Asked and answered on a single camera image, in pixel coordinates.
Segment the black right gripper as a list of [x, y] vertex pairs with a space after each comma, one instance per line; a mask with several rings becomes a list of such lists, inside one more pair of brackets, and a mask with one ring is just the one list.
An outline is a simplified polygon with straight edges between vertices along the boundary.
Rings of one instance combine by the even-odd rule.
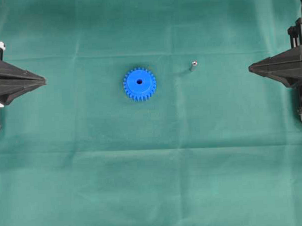
[[[298, 20], [295, 22], [295, 25], [288, 29], [288, 35], [290, 38], [291, 49], [253, 63], [249, 66], [249, 71], [262, 77], [273, 79], [279, 83], [282, 83], [285, 87], [295, 86], [298, 92], [298, 113], [300, 121], [302, 122], [302, 17], [298, 18]], [[267, 71], [262, 71], [267, 66], [293, 65], [297, 63], [299, 63], [300, 66], [300, 76], [298, 77], [282, 76], [272, 74]]]

